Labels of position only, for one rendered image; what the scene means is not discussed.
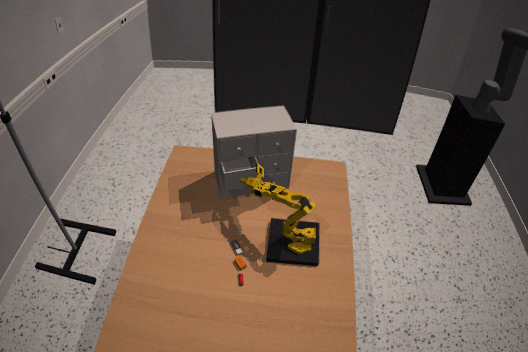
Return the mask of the orange nine-volt battery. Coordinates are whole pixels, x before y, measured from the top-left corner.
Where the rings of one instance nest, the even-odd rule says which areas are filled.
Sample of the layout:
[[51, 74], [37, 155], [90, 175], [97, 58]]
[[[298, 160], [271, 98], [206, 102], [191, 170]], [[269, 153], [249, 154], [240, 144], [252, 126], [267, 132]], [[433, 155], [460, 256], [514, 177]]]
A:
[[235, 258], [234, 262], [237, 264], [237, 266], [239, 267], [240, 270], [242, 270], [242, 269], [247, 267], [246, 263], [243, 261], [241, 256]]

